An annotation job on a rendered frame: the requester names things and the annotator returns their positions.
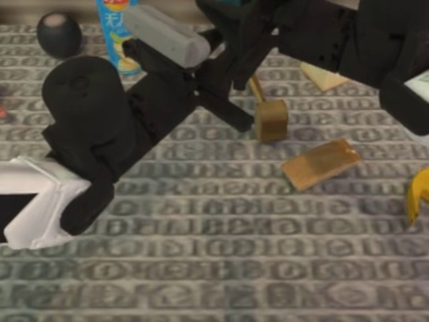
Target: banana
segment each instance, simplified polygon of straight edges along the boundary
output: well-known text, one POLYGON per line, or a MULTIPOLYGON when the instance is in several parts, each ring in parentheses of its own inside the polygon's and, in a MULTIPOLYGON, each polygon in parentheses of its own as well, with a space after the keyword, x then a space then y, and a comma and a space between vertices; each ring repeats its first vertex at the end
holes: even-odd
POLYGON ((417 173, 408 187, 407 214, 410 225, 416 221, 419 215, 420 199, 429 201, 429 168, 417 173))

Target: beverage can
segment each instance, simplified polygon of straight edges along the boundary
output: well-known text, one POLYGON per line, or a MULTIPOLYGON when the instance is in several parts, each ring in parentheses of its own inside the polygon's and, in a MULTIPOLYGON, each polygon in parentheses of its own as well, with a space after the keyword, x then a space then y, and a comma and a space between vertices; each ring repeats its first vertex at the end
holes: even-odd
POLYGON ((122 43, 132 38, 132 34, 124 26, 123 12, 129 6, 139 5, 139 0, 96 0, 96 2, 109 60, 121 74, 132 75, 140 72, 140 65, 125 57, 122 49, 122 43))

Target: black ball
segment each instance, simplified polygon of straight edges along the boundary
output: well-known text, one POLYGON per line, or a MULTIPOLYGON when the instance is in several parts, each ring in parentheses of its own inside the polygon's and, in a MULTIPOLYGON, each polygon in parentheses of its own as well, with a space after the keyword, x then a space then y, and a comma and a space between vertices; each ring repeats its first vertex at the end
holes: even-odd
POLYGON ((44 15, 37 26, 40 47, 50 56, 60 59, 75 56, 82 43, 82 31, 77 22, 66 13, 44 15))

